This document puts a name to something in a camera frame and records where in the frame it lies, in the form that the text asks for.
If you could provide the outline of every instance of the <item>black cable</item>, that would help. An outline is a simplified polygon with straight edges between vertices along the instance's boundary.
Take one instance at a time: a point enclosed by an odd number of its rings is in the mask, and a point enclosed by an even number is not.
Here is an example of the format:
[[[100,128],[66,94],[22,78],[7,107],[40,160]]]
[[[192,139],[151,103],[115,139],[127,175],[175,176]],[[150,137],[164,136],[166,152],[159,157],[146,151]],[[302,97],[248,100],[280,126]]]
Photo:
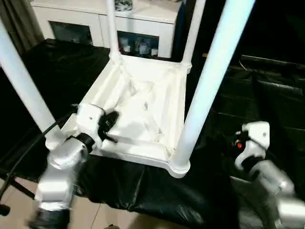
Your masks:
[[[13,176],[14,171],[16,170],[17,166],[20,164],[20,162],[24,159],[24,157],[30,152],[30,150],[40,141],[44,138],[44,136],[51,130],[53,129],[56,125],[62,123],[63,121],[65,121],[71,114],[73,114],[75,111],[75,109],[73,109],[72,111],[69,111],[69,113],[67,113],[66,115],[62,116],[60,119],[58,119],[55,123],[53,123],[51,126],[49,126],[45,131],[43,131],[41,134],[39,134],[32,142],[32,144],[29,146],[29,148],[24,151],[24,153],[21,155],[21,157],[17,160],[17,162],[15,163],[15,165],[13,166],[13,168],[10,170],[10,172],[7,175],[6,180],[4,181],[4,184],[1,187],[0,190],[0,201],[3,197],[4,192],[6,191],[6,189],[8,188],[8,186],[10,185],[10,180]]]

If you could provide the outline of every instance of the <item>white pole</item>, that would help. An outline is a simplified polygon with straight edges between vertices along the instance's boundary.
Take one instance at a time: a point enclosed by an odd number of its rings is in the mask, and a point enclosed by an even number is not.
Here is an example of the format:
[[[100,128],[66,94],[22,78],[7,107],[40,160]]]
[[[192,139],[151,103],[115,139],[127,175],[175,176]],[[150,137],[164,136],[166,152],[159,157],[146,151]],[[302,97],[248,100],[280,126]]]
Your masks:
[[[255,0],[227,0],[170,166],[190,167],[189,159],[228,68]]]
[[[192,56],[197,40],[197,35],[201,23],[201,18],[203,14],[205,6],[205,0],[197,0],[193,12],[193,17],[192,17],[192,22],[189,30],[189,34],[187,37],[185,49],[184,49],[184,54],[183,54],[183,59],[181,61],[181,64],[184,66],[189,66],[188,73],[191,70],[192,67]]]
[[[43,132],[55,122],[37,90],[0,18],[0,65],[35,123]],[[46,146],[53,149],[65,140],[58,125],[46,134]]]
[[[115,27],[114,16],[114,0],[107,0],[107,20],[108,20],[108,32],[110,39],[110,57],[117,60],[121,57],[119,51],[118,34]]]

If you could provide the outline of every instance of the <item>white furniture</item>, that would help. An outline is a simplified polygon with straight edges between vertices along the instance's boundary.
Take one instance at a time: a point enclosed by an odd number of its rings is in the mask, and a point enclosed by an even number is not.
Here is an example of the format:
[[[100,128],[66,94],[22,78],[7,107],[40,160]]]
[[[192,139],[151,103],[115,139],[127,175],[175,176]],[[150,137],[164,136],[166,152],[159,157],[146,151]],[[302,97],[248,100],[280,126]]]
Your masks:
[[[190,169],[189,159],[195,143],[254,2],[255,0],[226,1],[183,126],[185,79],[192,67],[190,63],[195,37],[205,1],[196,2],[183,60],[174,63],[122,56],[118,49],[114,2],[107,0],[110,60],[82,103],[106,108],[115,106],[122,114],[110,132],[119,142],[115,145],[105,140],[101,148],[94,149],[94,153],[161,167],[167,169],[173,177],[185,176]],[[0,50],[0,64],[4,72],[40,130],[45,131],[54,118],[1,21]],[[72,115],[61,132],[57,127],[46,135],[46,145],[51,148],[50,146],[60,143],[60,133],[68,136],[77,132],[78,126]]]
[[[54,39],[50,21],[89,26],[94,46],[110,47],[105,0],[34,0],[31,5],[44,37]],[[159,38],[159,57],[171,57],[181,2],[134,0],[133,10],[116,12],[118,31]]]

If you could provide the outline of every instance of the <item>curtain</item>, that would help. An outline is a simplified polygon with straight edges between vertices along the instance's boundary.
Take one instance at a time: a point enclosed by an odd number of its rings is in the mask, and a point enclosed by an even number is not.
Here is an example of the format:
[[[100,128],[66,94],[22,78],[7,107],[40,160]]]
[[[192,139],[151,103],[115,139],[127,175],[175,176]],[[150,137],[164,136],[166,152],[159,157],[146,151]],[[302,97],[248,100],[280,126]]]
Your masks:
[[[29,0],[0,0],[0,17],[19,54],[44,40]]]

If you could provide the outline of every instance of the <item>white cabinet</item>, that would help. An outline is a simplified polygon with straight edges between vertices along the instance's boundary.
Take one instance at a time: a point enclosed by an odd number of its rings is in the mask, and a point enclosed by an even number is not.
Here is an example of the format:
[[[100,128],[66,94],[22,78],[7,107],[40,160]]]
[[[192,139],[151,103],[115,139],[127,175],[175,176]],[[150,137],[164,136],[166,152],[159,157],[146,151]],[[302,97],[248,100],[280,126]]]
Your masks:
[[[109,35],[107,29],[107,16],[100,15],[102,36],[104,38],[104,46],[109,48]],[[158,56],[171,57],[173,47],[174,24],[159,23],[155,21],[130,20],[128,18],[116,17],[117,31],[137,33],[143,35],[151,35],[158,37]]]
[[[34,0],[31,2],[47,38],[109,47],[105,0]],[[133,10],[116,12],[118,31],[156,38],[158,56],[170,58],[180,2],[134,0]]]
[[[60,28],[60,23],[55,22],[61,22],[67,24],[66,27],[68,27],[69,24],[80,25],[79,29],[73,29],[71,26],[72,31],[70,34],[75,34],[75,30],[80,31],[79,33],[81,33],[81,30],[86,31],[86,29],[88,29],[92,44],[94,46],[104,47],[98,14],[45,7],[33,7],[33,9],[45,39],[56,39],[60,36],[60,30],[63,30],[64,28]],[[81,34],[78,34],[78,37],[75,37],[72,34],[71,41],[79,39],[81,36]]]

